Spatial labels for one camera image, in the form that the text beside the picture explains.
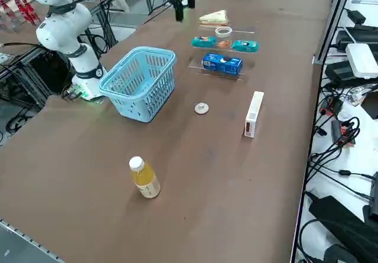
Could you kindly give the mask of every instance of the bottle label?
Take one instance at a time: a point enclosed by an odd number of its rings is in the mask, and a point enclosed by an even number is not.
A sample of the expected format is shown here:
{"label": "bottle label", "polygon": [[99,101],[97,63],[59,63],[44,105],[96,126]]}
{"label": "bottle label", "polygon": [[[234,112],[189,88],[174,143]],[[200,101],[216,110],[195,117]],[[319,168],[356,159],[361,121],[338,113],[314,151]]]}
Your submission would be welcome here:
{"label": "bottle label", "polygon": [[156,176],[147,185],[136,185],[146,198],[154,198],[160,192],[160,183]]}

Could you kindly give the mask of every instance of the blue box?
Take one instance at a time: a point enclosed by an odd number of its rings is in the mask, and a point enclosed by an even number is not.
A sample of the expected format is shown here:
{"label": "blue box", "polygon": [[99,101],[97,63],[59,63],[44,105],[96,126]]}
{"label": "blue box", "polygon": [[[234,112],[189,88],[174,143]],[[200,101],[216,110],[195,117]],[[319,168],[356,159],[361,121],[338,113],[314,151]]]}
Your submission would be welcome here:
{"label": "blue box", "polygon": [[233,77],[238,77],[243,61],[240,58],[207,53],[202,60],[202,64],[206,70],[222,72]]}

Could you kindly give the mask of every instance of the tape roll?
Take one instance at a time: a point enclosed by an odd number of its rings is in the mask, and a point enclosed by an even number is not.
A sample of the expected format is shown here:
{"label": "tape roll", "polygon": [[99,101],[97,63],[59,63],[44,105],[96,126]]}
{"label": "tape roll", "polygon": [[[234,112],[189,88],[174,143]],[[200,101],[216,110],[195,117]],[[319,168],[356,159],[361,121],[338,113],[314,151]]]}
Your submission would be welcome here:
{"label": "tape roll", "polygon": [[215,29],[215,35],[220,38],[230,37],[232,33],[232,28],[230,27],[219,27]]}

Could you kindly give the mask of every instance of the teal package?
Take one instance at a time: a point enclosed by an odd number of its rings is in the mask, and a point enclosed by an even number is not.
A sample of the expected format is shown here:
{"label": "teal package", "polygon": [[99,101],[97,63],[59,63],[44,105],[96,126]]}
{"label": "teal package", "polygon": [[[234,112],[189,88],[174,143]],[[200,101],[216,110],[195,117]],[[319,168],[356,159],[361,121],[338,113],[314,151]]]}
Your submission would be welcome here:
{"label": "teal package", "polygon": [[222,72],[233,77],[238,77],[243,61],[236,57],[207,53],[203,58],[202,64],[206,70]]}
{"label": "teal package", "polygon": [[191,40],[191,45],[194,47],[214,47],[216,43],[216,37],[195,37]]}
{"label": "teal package", "polygon": [[236,40],[231,48],[240,52],[256,52],[258,51],[259,46],[260,44],[257,41]]}

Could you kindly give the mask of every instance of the juice bottle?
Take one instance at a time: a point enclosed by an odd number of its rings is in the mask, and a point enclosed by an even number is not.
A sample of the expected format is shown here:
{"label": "juice bottle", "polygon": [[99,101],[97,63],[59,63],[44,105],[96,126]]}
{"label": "juice bottle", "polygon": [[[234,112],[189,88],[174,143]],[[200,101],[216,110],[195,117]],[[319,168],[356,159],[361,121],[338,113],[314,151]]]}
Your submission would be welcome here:
{"label": "juice bottle", "polygon": [[160,192],[160,183],[155,172],[141,157],[132,157],[130,162],[131,175],[135,185],[146,198],[154,198]]}

